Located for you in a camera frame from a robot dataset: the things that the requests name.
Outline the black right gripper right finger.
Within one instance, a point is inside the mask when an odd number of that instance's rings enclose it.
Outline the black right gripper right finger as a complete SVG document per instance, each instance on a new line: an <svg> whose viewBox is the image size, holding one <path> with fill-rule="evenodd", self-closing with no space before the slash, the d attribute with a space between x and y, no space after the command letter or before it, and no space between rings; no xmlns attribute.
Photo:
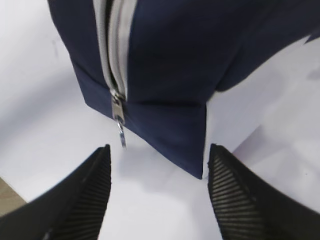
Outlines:
<svg viewBox="0 0 320 240"><path fill-rule="evenodd" d="M212 144L208 194L224 240L318 240L320 214L280 192L224 146Z"/></svg>

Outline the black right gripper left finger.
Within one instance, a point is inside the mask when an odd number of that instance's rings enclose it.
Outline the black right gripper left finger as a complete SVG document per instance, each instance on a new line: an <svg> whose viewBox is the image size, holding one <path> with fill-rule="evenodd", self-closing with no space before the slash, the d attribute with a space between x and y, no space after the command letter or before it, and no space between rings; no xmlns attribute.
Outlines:
<svg viewBox="0 0 320 240"><path fill-rule="evenodd" d="M59 184L0 218L2 240L96 240L111 191L110 146L97 148Z"/></svg>

